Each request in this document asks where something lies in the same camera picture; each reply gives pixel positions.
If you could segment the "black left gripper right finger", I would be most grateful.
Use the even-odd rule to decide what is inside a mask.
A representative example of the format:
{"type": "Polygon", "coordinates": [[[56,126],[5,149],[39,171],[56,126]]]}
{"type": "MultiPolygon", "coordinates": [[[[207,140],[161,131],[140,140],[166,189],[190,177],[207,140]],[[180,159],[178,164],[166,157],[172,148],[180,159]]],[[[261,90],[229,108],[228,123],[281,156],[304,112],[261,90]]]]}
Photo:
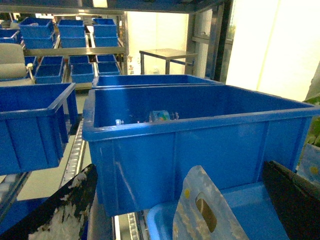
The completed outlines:
{"type": "Polygon", "coordinates": [[[320,187],[275,161],[263,163],[262,181],[291,240],[320,238],[320,187]]]}

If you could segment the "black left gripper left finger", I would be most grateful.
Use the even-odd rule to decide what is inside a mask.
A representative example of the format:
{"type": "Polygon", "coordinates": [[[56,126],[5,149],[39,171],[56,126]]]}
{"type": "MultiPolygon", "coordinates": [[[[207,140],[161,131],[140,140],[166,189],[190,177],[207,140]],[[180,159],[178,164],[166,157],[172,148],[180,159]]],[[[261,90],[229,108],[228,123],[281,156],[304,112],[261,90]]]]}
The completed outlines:
{"type": "Polygon", "coordinates": [[[2,240],[80,240],[98,182],[89,164],[35,210],[0,235],[2,240]]]}

